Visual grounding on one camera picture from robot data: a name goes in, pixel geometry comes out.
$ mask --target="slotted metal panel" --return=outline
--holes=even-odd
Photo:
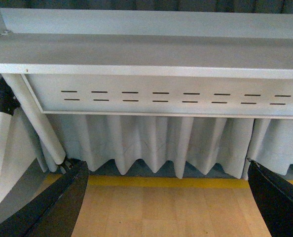
[[[293,80],[27,75],[44,113],[293,117]]]

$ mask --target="black plastic bracket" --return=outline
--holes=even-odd
[[[0,112],[13,116],[15,109],[19,107],[20,107],[20,103],[16,99],[12,89],[6,83],[4,78],[1,78],[0,79]]]

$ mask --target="ventilation slot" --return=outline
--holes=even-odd
[[[229,96],[229,95],[231,95],[231,94],[220,94],[220,93],[216,93],[216,94],[214,94],[214,95],[226,95],[226,96]]]
[[[260,95],[257,95],[257,94],[245,94],[244,96],[260,96]]]
[[[184,93],[184,95],[200,95],[200,93]]]
[[[275,95],[275,97],[291,97],[291,95]]]

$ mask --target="curtain fold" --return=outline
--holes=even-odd
[[[0,7],[293,14],[293,0],[0,0]]]
[[[143,159],[156,173],[168,160],[183,177],[189,162],[206,175],[219,163],[225,173],[247,179],[249,157],[285,175],[293,164],[293,120],[154,116],[47,115],[67,156],[91,171],[114,159],[124,175]],[[51,171],[56,165],[47,155]]]
[[[293,164],[293,120],[257,119],[247,157],[278,174],[286,175]],[[249,162],[243,178],[247,179]]]

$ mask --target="yellow floor stripe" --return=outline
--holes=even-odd
[[[60,174],[49,174],[45,183],[52,184]],[[89,185],[97,186],[131,186],[131,187],[167,187],[167,188],[222,188],[247,189],[249,184],[242,179],[207,179],[207,178],[159,178],[159,177],[127,177],[127,176],[95,176],[88,179]]]

